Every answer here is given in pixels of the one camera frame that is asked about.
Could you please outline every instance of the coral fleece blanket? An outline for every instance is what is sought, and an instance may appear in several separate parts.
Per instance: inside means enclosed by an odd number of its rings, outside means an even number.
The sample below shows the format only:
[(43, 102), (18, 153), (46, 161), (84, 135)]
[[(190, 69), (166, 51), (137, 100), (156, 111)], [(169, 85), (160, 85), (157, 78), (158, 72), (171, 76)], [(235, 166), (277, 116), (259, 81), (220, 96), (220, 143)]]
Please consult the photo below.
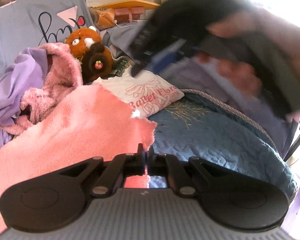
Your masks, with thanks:
[[(10, 186), (94, 156), (112, 160), (154, 142), (155, 122), (102, 85), (78, 87), (42, 122), (0, 149), (0, 196)], [(0, 233), (6, 229), (0, 215)]]

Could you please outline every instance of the gray ribbed surface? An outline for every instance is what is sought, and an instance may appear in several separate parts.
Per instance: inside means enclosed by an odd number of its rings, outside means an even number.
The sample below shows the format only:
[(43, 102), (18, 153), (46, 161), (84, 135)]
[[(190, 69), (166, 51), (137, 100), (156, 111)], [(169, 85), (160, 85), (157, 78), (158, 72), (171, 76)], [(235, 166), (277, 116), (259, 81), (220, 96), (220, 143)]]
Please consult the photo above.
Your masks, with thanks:
[(9, 229), (0, 240), (292, 240), (279, 228), (238, 233), (212, 221), (197, 201), (171, 189), (119, 189), (94, 200), (73, 224), (55, 232), (28, 234)]

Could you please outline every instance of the plush toy face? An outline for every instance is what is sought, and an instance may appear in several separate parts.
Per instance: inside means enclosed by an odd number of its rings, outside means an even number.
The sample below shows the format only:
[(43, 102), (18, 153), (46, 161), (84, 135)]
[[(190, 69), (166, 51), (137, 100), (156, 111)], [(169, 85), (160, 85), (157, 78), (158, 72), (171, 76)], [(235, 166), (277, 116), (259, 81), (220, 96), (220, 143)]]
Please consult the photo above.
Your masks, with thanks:
[(89, 51), (91, 45), (97, 42), (102, 42), (102, 40), (93, 26), (75, 30), (65, 41), (70, 46), (71, 53), (75, 57), (83, 56)]

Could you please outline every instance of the blue quilt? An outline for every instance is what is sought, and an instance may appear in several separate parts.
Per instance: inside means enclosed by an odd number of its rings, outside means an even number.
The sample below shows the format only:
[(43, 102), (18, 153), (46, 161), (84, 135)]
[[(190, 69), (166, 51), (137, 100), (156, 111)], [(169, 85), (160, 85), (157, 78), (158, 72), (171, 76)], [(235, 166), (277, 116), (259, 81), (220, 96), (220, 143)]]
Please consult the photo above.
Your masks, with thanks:
[[(155, 153), (173, 154), (187, 161), (198, 156), (233, 171), (269, 182), (292, 198), (297, 183), (269, 136), (249, 118), (196, 93), (149, 117), (157, 122)], [(160, 177), (149, 186), (162, 187)]]

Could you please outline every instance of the pink triangle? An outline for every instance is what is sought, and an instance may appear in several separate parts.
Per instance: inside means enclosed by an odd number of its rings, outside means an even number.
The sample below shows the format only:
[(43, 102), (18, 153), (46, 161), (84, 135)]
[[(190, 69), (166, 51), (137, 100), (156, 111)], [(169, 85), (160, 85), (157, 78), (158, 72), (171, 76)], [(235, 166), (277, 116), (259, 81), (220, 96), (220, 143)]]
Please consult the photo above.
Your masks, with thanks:
[(57, 13), (57, 16), (59, 16), (61, 19), (63, 19), (71, 27), (74, 27), (75, 23), (74, 23), (73, 20), (70, 20), (70, 19), (76, 20), (76, 18), (77, 18), (77, 9), (78, 9), (78, 7), (74, 6), (70, 9), (67, 9), (65, 11)]

